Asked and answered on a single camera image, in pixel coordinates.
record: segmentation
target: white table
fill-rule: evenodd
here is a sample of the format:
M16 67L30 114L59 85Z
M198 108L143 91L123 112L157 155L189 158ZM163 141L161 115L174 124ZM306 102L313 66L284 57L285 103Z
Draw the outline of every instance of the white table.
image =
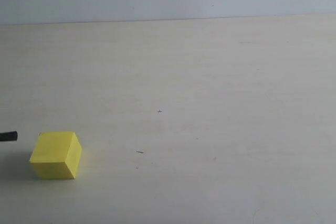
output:
M336 14L1 26L0 89L1 223L335 223Z

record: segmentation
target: cube side face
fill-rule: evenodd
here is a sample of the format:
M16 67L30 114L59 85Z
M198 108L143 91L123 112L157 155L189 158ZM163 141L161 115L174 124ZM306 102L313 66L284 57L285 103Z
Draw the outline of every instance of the cube side face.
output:
M42 179L73 179L65 162L30 163L38 177Z
M43 132L30 157L32 163L65 162L74 132Z
M77 175L81 153L82 147L76 134L73 134L65 163L74 178Z

